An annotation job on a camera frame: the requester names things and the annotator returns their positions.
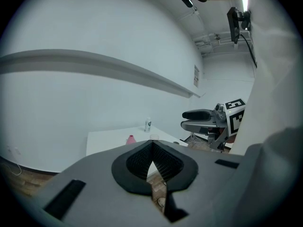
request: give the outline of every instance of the ceiling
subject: ceiling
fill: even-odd
[[[188,8],[182,0],[156,1],[166,8],[179,25],[187,31],[203,56],[219,52],[235,52],[226,14],[231,7],[236,7],[243,12],[242,0],[207,2],[192,0],[193,8]],[[242,33],[249,42],[247,31],[242,31]],[[243,40],[239,40],[237,50],[248,51],[244,43]]]

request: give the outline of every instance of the white table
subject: white table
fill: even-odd
[[[139,141],[146,141],[150,139],[151,134],[159,135],[159,140],[165,140],[168,142],[178,142],[180,145],[187,147],[187,143],[178,140],[177,138],[151,126],[151,131],[149,133],[144,132],[144,127],[134,127],[114,131],[98,131],[89,132],[86,145],[86,155],[92,155],[101,151],[113,149],[126,144],[126,141],[130,135],[134,136],[134,139]],[[154,163],[148,171],[148,175],[151,175],[157,171]]]

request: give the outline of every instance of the white ceiling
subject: white ceiling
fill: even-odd
[[[226,14],[231,7],[236,7],[239,11],[243,12],[242,0],[207,2],[192,0],[194,4],[193,8],[188,8],[182,0],[156,1],[166,8],[177,22],[187,31],[202,54],[214,53],[218,51],[218,47],[223,46],[215,40],[216,36],[214,36],[214,34],[219,35],[223,44],[230,43],[229,46],[233,47],[230,39],[230,28]],[[193,14],[195,7],[197,8],[198,14]],[[249,41],[247,31],[243,31],[242,33]]]

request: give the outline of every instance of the white wall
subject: white wall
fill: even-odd
[[[0,45],[0,56],[39,49],[97,53],[193,92],[194,65],[202,68],[194,43],[154,0],[27,0]]]
[[[186,132],[180,122],[188,110],[188,94],[113,68],[33,58],[2,67],[1,156],[33,169],[60,172],[85,156],[88,132],[144,125],[146,117],[160,130],[182,138]]]
[[[204,57],[201,98],[190,99],[191,109],[213,109],[217,103],[243,98],[247,102],[254,83],[249,53],[222,53]]]

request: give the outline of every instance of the black cable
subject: black cable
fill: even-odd
[[[250,50],[251,58],[252,58],[252,60],[254,61],[256,68],[258,68],[258,67],[257,67],[257,63],[256,63],[255,58],[254,58],[254,55],[252,54],[250,45],[248,44],[248,42],[247,42],[247,40],[245,39],[245,37],[243,36],[243,34],[240,33],[239,35],[241,35],[241,36],[243,37],[243,39],[245,40],[245,42],[246,42],[246,44],[247,44],[247,46],[248,46],[248,49]]]

